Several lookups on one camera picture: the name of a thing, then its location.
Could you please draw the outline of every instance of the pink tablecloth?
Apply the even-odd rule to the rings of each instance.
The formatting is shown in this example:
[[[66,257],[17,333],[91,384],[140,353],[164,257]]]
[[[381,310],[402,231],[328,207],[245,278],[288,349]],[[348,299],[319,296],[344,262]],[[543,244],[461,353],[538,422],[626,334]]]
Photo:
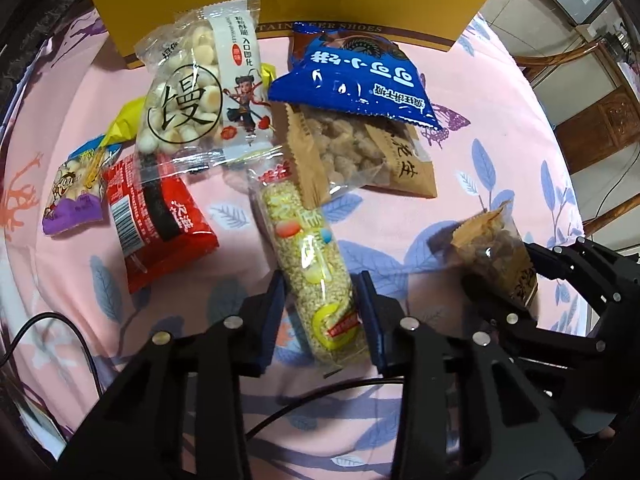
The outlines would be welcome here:
[[[286,70],[287,46],[286,39],[260,43],[262,60],[274,64],[278,74]],[[582,234],[582,221],[548,121],[482,18],[473,20],[448,53],[402,48],[424,73],[446,127],[441,133],[422,132],[439,196],[425,200],[359,190],[326,206],[325,213],[351,271],[369,270],[380,293],[398,298],[438,330],[459,334],[468,300],[442,251],[427,243],[434,234],[508,198],[527,241],[571,243]],[[105,384],[150,333],[202,332],[237,309],[246,295],[264,291],[274,267],[252,218],[244,178],[233,172],[190,186],[218,234],[219,250],[134,297],[127,292],[110,221],[62,239],[43,235],[40,219],[58,165],[102,133],[122,104],[145,94],[150,82],[144,69],[124,69],[95,13],[83,16],[66,32],[62,47],[34,71],[12,131],[4,178],[2,324],[13,337],[34,314],[63,312],[85,334]],[[584,334],[582,298],[563,283],[540,281],[540,326]],[[325,382],[292,322],[288,316],[282,321],[267,375],[242,382],[248,427],[275,411],[282,396]],[[58,322],[46,325],[23,339],[15,354],[17,370],[28,394],[71,432],[96,393],[72,333]],[[334,379],[371,373],[361,365]],[[310,404],[252,441],[252,467],[264,478],[386,474],[399,396],[399,387],[386,386]]]

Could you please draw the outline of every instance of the cartoon character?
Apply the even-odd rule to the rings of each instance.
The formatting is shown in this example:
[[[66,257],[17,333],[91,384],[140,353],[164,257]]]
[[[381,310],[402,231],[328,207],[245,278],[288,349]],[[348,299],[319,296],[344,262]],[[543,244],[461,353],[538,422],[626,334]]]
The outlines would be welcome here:
[[[253,133],[255,130],[255,121],[252,116],[256,116],[260,121],[258,122],[258,128],[266,130],[269,125],[269,118],[267,116],[261,117],[256,112],[251,110],[251,104],[269,106],[265,101],[257,101],[255,95],[255,89],[262,84],[262,80],[254,85],[254,76],[249,70],[248,75],[236,77],[236,93],[231,94],[228,89],[224,89],[223,92],[231,97],[236,103],[238,108],[227,108],[226,116],[230,121],[239,123],[248,133]]]
[[[60,202],[60,199],[65,195],[66,191],[71,187],[73,182],[76,180],[76,172],[69,171],[66,164],[63,164],[58,168],[56,172],[56,177],[53,181],[53,187],[51,188],[51,194],[49,195],[49,200],[47,203],[47,207],[44,209],[44,216],[46,218],[51,218],[53,215],[53,210]]]

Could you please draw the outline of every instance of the barcode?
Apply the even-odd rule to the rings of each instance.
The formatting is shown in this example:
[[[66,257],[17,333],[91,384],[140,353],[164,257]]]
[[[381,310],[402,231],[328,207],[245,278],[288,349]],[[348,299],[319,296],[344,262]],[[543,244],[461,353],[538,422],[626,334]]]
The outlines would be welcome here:
[[[120,246],[122,247],[125,258],[145,246],[136,229],[136,223],[131,216],[129,195],[123,196],[111,205],[111,214],[116,224],[116,231],[118,232]]]

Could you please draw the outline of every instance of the black cable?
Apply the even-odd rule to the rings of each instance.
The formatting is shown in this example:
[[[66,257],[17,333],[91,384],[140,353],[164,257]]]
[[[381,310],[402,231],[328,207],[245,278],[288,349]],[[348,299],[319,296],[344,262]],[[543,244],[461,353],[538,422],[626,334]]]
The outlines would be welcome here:
[[[43,319],[50,319],[50,318],[62,321],[73,331],[74,334],[76,334],[76,337],[80,340],[80,344],[82,345],[82,351],[84,352],[84,357],[86,358],[87,364],[89,365],[89,370],[91,371],[91,375],[94,377],[95,389],[98,392],[98,397],[101,397],[102,386],[100,385],[98,370],[95,367],[94,358],[91,357],[91,352],[89,351],[89,347],[87,346],[87,343],[84,340],[84,337],[82,337],[82,334],[78,330],[78,327],[75,326],[68,317],[64,316],[63,314],[59,314],[58,312],[43,312],[41,314],[37,314],[36,316],[33,316],[30,320],[28,320],[22,326],[22,328],[18,330],[18,333],[15,335],[14,340],[11,341],[11,344],[9,345],[9,348],[7,349],[6,354],[4,354],[2,358],[0,358],[0,368],[2,368],[7,363],[7,361],[11,358],[11,356],[14,354],[15,348],[18,346],[20,339],[22,339],[22,337],[27,333],[27,330],[30,329],[33,325],[35,325],[37,322],[42,321]]]
[[[628,168],[626,168],[625,173],[622,174],[622,176],[618,179],[618,181],[613,185],[613,187],[611,189],[609,189],[609,192],[604,196],[604,198],[602,199],[602,202],[600,202],[600,206],[598,208],[598,211],[596,212],[596,216],[594,216],[594,220],[598,217],[598,215],[600,214],[600,210],[602,209],[602,206],[604,206],[604,203],[607,201],[607,198],[609,197],[609,195],[611,194],[611,192],[616,189],[616,187],[618,186],[618,184],[620,184],[620,182],[622,182],[622,179],[626,177],[626,174],[629,172],[629,170],[631,170],[631,168],[634,166],[634,164],[638,161],[638,157],[640,156],[640,143],[638,144],[638,154],[636,155],[636,158],[634,159],[634,161],[631,163],[631,166],[629,166]]]
[[[385,379],[385,378],[373,378],[373,379],[359,379],[353,381],[343,381],[341,383],[330,384],[329,386],[324,386],[322,388],[318,388],[302,397],[297,398],[293,402],[290,402],[282,409],[278,410],[275,413],[272,413],[267,418],[265,418],[262,422],[251,428],[246,432],[244,436],[245,439],[250,440],[258,433],[260,433],[264,428],[268,425],[274,423],[279,418],[287,415],[287,413],[292,412],[293,410],[299,408],[300,406],[304,406],[312,402],[313,400],[321,399],[322,397],[326,397],[327,395],[336,394],[337,392],[343,392],[344,390],[351,390],[352,388],[359,388],[361,386],[374,386],[376,384],[404,384],[403,378],[393,378],[393,379]]]

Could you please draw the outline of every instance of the purple butterfly print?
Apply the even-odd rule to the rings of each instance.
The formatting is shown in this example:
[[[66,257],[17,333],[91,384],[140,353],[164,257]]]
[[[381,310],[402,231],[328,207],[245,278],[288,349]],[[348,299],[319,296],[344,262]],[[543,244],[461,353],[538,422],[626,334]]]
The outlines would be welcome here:
[[[80,34],[80,39],[77,40],[67,50],[65,50],[64,53],[62,54],[62,56],[60,56],[57,60],[55,60],[51,64],[51,67],[53,67],[57,62],[59,62],[63,57],[65,57],[66,54],[71,52],[76,46],[78,46],[78,44],[81,43],[82,40],[85,40],[86,38],[89,38],[91,36],[98,36],[98,34],[103,34],[106,31],[107,31],[107,29],[104,27],[104,23],[102,22],[102,18],[100,16],[98,16],[91,25],[87,25],[86,27],[79,28],[71,36],[69,36],[69,38],[73,38],[73,37],[78,36]]]
[[[84,38],[88,38],[89,36],[97,36],[98,34],[102,34],[106,31],[107,29],[104,27],[102,18],[98,16],[98,18],[91,25],[89,25],[88,27],[80,28],[79,30],[74,32],[70,36],[70,38],[77,36],[78,34],[84,34],[84,36],[80,39],[80,41],[82,41],[84,40]]]
[[[422,86],[426,87],[426,80],[424,78],[424,74],[420,73],[420,82]],[[449,134],[451,132],[456,132],[460,128],[464,128],[465,126],[469,126],[471,122],[466,118],[460,115],[450,108],[446,106],[438,105],[435,103],[431,104],[434,113],[436,114],[436,118],[442,126],[441,130],[436,130],[435,128],[431,128],[429,126],[425,126],[420,129],[420,133],[422,136],[427,139],[427,142],[431,146],[431,142],[437,142],[438,146],[442,148],[442,141],[449,139]]]

